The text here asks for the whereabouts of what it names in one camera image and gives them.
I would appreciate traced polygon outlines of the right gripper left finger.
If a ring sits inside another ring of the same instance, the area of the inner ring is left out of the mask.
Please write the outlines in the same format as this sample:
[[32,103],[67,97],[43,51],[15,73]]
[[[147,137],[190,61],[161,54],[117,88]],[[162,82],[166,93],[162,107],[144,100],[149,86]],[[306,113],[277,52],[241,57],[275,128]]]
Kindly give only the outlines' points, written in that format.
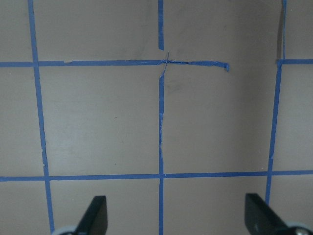
[[105,235],[108,228],[106,196],[95,196],[75,229],[76,235]]

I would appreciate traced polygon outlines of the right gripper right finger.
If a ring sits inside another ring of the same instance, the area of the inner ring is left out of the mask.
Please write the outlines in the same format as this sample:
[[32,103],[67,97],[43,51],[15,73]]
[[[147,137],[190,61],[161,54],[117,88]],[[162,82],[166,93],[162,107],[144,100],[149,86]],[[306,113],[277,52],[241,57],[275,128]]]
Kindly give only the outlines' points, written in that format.
[[245,226],[250,235],[294,235],[286,223],[256,193],[245,195]]

